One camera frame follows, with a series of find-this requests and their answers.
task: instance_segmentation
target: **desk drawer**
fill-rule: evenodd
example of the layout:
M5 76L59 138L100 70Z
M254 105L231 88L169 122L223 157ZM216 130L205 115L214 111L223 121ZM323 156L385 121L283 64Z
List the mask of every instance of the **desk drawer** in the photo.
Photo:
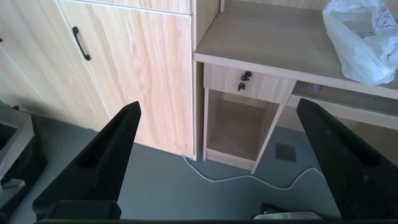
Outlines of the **desk drawer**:
M238 91L241 76L246 71L219 65L205 64L204 87L259 100L285 104L292 93L295 80L252 72L250 80L243 82L244 90Z

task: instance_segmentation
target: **wooden cabinet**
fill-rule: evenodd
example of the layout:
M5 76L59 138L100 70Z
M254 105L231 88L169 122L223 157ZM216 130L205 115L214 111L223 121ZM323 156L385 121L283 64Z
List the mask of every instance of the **wooden cabinet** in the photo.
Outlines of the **wooden cabinet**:
M54 116L39 92L19 70L12 58L0 47L0 100L11 106L37 114Z
M136 142L193 156L190 17L59 1L111 116L139 101Z
M56 1L4 0L0 21L1 46L54 113L43 115L95 130L109 121Z
M203 75L193 51L219 3L3 0L0 100L97 131L139 101L136 142L196 159Z

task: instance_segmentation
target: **black door handle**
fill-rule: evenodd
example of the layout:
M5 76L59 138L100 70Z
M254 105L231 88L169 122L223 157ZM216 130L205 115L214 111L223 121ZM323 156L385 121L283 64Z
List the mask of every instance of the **black door handle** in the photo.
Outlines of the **black door handle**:
M72 28L73 35L75 36L76 42L79 45L80 51L83 54L86 60L91 60L91 57L88 54L85 54L83 48L80 45L79 39L77 38L77 34L79 33L79 29L77 27Z

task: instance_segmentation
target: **black object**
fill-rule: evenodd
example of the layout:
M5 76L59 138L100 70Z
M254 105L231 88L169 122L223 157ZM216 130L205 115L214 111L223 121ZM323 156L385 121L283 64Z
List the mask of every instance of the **black object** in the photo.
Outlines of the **black object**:
M37 221L120 218L116 202L140 117L138 102L120 110L33 201Z
M252 75L251 72L245 72L245 73L241 76L241 80L242 80L242 81L249 81L251 75Z
M239 83L239 85L238 85L238 91L245 90L245 89L246 89L245 84L244 84L243 82Z
M37 130L36 120L34 118L32 118L32 125L35 136L30 140L28 145L26 145L18 159L1 179L2 185L12 179L24 180L25 186L0 208L0 223L8 222L8 219L29 193L47 165L47 159L42 152L40 134Z
M83 54L84 58L85 58L87 61L91 60L91 57L90 57L88 54L86 54L86 53L84 52L83 48L81 47L79 38L77 38L77 34L79 33L79 29L78 29L77 27L74 27L74 28L72 28L72 31L73 31L73 35L75 36L76 42L77 42L77 44L79 45L80 51L81 51L81 53Z
M316 103L297 114L341 217L398 218L398 167Z

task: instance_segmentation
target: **open shelf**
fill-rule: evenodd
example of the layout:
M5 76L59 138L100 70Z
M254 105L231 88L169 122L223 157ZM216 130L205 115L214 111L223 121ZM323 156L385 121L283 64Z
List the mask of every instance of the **open shelf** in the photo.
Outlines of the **open shelf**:
M336 118L361 139L375 148L375 150L398 166L398 150L396 150L396 146L398 145L398 130L354 121L352 119L339 118L337 116ZM277 125L279 127L304 132L300 118L296 113L296 108L293 106L284 106Z
M208 102L206 158L252 170L279 105L213 90Z
M339 118L398 129L398 100L297 82L287 106L296 107L301 98L318 103Z
M398 78L366 86L341 73L321 11L226 1L195 60L398 99Z

